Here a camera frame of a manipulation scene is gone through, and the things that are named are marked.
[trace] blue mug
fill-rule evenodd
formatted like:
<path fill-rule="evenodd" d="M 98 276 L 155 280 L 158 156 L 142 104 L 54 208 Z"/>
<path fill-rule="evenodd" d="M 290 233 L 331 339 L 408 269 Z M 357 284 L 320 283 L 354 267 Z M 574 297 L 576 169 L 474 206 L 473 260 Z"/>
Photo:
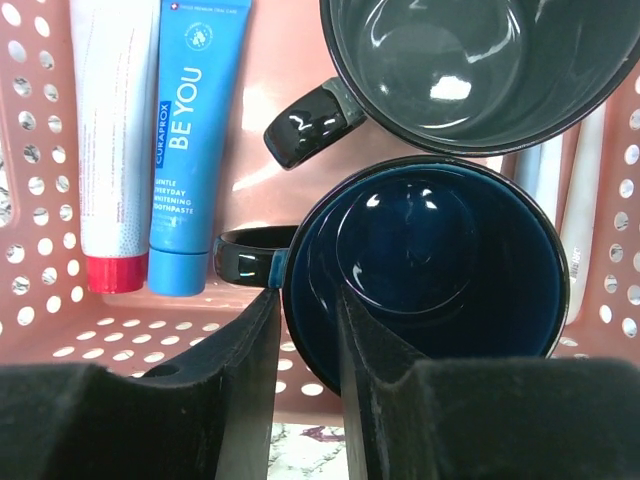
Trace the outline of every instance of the blue mug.
<path fill-rule="evenodd" d="M 503 176 L 449 157 L 362 170 L 300 226 L 223 233 L 214 263 L 229 283 L 282 288 L 300 355 L 336 393 L 341 285 L 434 359 L 548 356 L 569 300 L 566 258 L 542 210 Z"/>

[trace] basket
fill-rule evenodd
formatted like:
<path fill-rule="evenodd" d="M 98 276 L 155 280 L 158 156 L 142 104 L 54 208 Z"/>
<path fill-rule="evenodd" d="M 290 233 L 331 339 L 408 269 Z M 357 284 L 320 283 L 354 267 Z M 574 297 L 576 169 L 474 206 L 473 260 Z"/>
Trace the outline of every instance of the basket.
<path fill-rule="evenodd" d="M 140 376 L 232 321 L 258 291 L 224 284 L 213 272 L 204 293 L 192 298 L 158 297 L 148 290 L 100 296 L 86 290 L 68 0 L 0 4 L 0 125 L 11 198 L 11 218 L 0 226 L 0 363 L 90 361 Z M 636 67 L 609 102 L 587 295 L 557 355 L 640 360 L 633 338 L 640 321 L 640 247 L 634 247 L 640 245 L 640 209 L 631 208 L 640 193 L 619 194 L 623 180 L 640 182 L 640 166 L 629 164 L 629 153 L 625 161 L 625 152 L 640 143 L 639 74 Z M 254 2 L 214 233 L 297 223 L 348 175 L 416 153 L 368 122 L 314 162 L 282 171 L 262 133 L 292 100 L 334 75 L 315 4 Z M 575 131 L 567 138 L 575 140 Z M 564 171 L 570 172 L 571 148 L 564 157 Z M 501 159 L 483 162 L 499 168 Z M 561 197 L 567 180 L 565 175 Z M 618 212 L 628 217 L 624 226 Z M 286 328 L 280 350 L 275 420 L 341 424 L 340 399 L 306 368 Z"/>

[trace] mug rim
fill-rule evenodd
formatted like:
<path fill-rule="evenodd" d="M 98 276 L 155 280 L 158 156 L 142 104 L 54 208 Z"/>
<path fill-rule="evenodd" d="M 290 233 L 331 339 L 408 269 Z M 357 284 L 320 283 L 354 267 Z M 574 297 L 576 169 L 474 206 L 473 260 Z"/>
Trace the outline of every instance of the mug rim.
<path fill-rule="evenodd" d="M 555 123 L 553 126 L 548 127 L 537 134 L 524 137 L 520 141 L 502 143 L 493 147 L 465 147 L 460 145 L 451 145 L 437 140 L 427 139 L 413 133 L 409 129 L 392 121 L 378 107 L 369 101 L 362 89 L 357 85 L 354 78 L 349 74 L 347 64 L 340 53 L 338 39 L 331 22 L 332 15 L 330 5 L 332 1 L 334 0 L 320 0 L 320 20 L 322 23 L 325 43 L 327 44 L 331 61 L 333 62 L 340 79 L 348 87 L 350 93 L 362 107 L 367 117 L 410 145 L 422 150 L 431 150 L 444 155 L 465 157 L 491 157 L 496 155 L 506 155 L 538 145 L 539 143 L 560 135 L 583 120 L 587 115 L 604 103 L 604 101 L 620 86 L 624 79 L 629 76 L 636 63 L 640 60 L 640 37 L 638 37 L 633 48 L 627 55 L 626 61 L 618 67 L 609 81 L 605 83 L 605 85 L 595 95 L 578 108 L 573 115 L 568 116 L 564 120 Z"/>
<path fill-rule="evenodd" d="M 355 184 L 383 172 L 392 171 L 402 167 L 436 164 L 449 164 L 453 166 L 468 168 L 482 175 L 483 177 L 489 177 L 489 179 L 492 179 L 499 184 L 505 185 L 509 189 L 509 192 L 515 195 L 523 203 L 523 205 L 527 207 L 536 221 L 539 222 L 551 245 L 554 247 L 554 257 L 558 266 L 558 273 L 562 277 L 560 279 L 561 292 L 557 316 L 554 319 L 553 330 L 549 335 L 549 340 L 547 341 L 543 349 L 543 354 L 540 356 L 549 358 L 555 350 L 556 345 L 560 341 L 560 336 L 565 327 L 565 322 L 569 313 L 569 264 L 564 254 L 564 248 L 562 246 L 562 242 L 560 241 L 560 237 L 542 208 L 524 189 L 522 189 L 522 187 L 517 185 L 513 180 L 491 170 L 488 167 L 485 167 L 484 165 L 445 155 L 423 154 L 398 157 L 391 160 L 386 160 L 384 162 L 376 163 L 367 168 L 364 168 L 363 170 L 359 170 L 358 172 L 345 178 L 336 187 L 329 191 L 329 193 L 327 193 L 318 203 L 314 205 L 307 216 L 300 222 L 300 226 L 296 230 L 293 236 L 293 240 L 291 241 L 289 251 L 287 252 L 287 259 L 284 265 L 282 277 L 282 308 L 284 310 L 284 317 L 287 323 L 287 328 L 289 329 L 289 335 L 291 336 L 291 340 L 296 345 L 296 349 L 298 350 L 300 357 L 307 364 L 313 374 L 316 375 L 318 379 L 322 381 L 322 383 L 329 387 L 330 390 L 338 395 L 340 395 L 340 387 L 338 385 L 335 385 L 333 381 L 327 378 L 327 376 L 322 371 L 320 371 L 319 368 L 316 367 L 315 361 L 307 351 L 306 342 L 302 340 L 302 336 L 298 332 L 297 323 L 294 321 L 293 301 L 291 294 L 291 278 L 293 276 L 293 269 L 296 263 L 295 259 L 298 257 L 300 247 L 303 243 L 302 240 L 306 236 L 310 227 L 316 222 L 321 214 L 326 211 L 327 207 L 336 198 L 338 198 L 349 188 L 353 187 Z"/>

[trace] blue cap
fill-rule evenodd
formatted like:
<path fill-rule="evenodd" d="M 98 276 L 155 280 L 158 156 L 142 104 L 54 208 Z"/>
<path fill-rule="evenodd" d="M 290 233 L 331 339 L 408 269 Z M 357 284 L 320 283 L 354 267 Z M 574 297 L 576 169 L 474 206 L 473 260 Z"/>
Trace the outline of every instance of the blue cap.
<path fill-rule="evenodd" d="M 191 297 L 204 290 L 209 254 L 183 255 L 149 250 L 149 290 L 167 297 Z"/>

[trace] toothpaste cap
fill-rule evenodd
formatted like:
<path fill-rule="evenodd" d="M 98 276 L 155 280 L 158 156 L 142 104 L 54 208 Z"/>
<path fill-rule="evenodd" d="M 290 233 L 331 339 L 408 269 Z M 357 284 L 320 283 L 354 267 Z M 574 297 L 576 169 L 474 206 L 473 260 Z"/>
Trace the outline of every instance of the toothpaste cap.
<path fill-rule="evenodd" d="M 149 290 L 168 297 L 191 297 L 204 290 L 209 254 L 149 251 Z"/>
<path fill-rule="evenodd" d="M 128 293 L 140 290 L 147 274 L 148 255 L 125 258 L 87 257 L 89 291 Z"/>

